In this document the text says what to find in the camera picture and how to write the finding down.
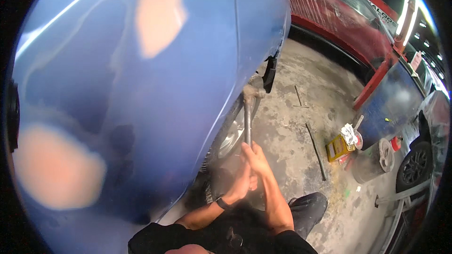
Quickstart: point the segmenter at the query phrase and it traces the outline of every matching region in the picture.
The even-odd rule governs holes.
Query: wristwatch
[[[216,200],[218,206],[220,206],[221,209],[228,211],[228,210],[232,210],[233,206],[226,204],[226,202],[224,202],[223,200],[223,196],[220,196],[217,200]]]

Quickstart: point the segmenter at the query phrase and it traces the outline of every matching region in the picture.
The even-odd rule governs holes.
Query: hand
[[[235,181],[231,189],[223,196],[223,201],[226,204],[233,204],[236,201],[243,199],[248,190],[257,189],[257,176],[251,175],[251,167],[247,162],[244,162],[242,168],[235,176]]]
[[[262,148],[255,142],[253,142],[253,149],[251,149],[248,144],[242,143],[240,159],[249,163],[252,170],[261,177],[272,173],[272,169],[270,169],[270,166],[268,165],[267,159],[262,152]]]

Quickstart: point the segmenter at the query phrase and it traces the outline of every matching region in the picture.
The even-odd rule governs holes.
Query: finger
[[[243,174],[242,177],[250,177],[251,174],[251,166],[248,163],[245,163],[243,166]]]
[[[248,159],[255,156],[255,153],[247,143],[242,143],[242,152],[247,156]]]
[[[257,180],[256,181],[250,181],[250,188],[249,190],[253,191],[257,189]]]
[[[257,181],[257,176],[256,175],[251,175],[250,176],[250,182],[252,181]]]
[[[243,155],[243,154],[240,154],[239,157],[240,157],[240,161],[242,161],[242,163],[246,163],[246,161],[248,161],[248,159],[246,158],[246,156]]]
[[[259,144],[257,144],[256,142],[253,141],[253,152],[254,152],[254,154],[257,155],[261,151],[262,151],[262,148],[259,146]]]

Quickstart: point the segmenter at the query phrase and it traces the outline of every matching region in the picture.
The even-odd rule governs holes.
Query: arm
[[[255,190],[257,188],[257,177],[250,177],[250,173],[251,167],[248,163],[245,163],[243,169],[235,177],[231,189],[222,197],[226,204],[234,204],[244,198],[248,190]],[[211,224],[223,211],[217,202],[212,202],[189,212],[175,223],[183,225],[187,229],[199,230]]]
[[[293,218],[289,205],[281,194],[278,183],[268,165],[262,148],[253,142],[253,149],[246,143],[242,144],[242,159],[249,161],[251,168],[262,179],[265,191],[265,214],[268,226],[274,234],[285,230],[294,230]]]
[[[236,199],[233,195],[224,195],[223,201],[231,205],[235,203],[238,199]],[[209,224],[213,222],[221,213],[223,213],[223,209],[218,206],[217,202],[214,201],[210,204],[202,206],[194,211],[185,214],[183,217],[178,219],[175,224],[183,225],[185,228],[190,230],[199,230],[201,228],[207,227]]]

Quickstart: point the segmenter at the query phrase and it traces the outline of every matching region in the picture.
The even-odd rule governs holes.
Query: concrete floor
[[[295,85],[308,109],[293,107],[299,104]],[[374,206],[376,195],[395,193],[400,159],[392,172],[365,184],[358,184],[338,162],[327,161],[325,144],[338,135],[342,126],[352,122],[353,100],[362,89],[351,72],[313,49],[287,40],[272,92],[261,101],[253,121],[253,139],[262,146],[285,199],[317,191],[328,198],[324,218],[307,238],[320,254],[368,253],[383,227],[387,208]],[[313,129],[324,161],[328,177],[325,182],[306,122]],[[234,154],[230,162],[237,161]],[[250,200],[263,209],[262,189],[251,194]],[[160,223],[170,224],[186,212],[183,203],[173,207]]]

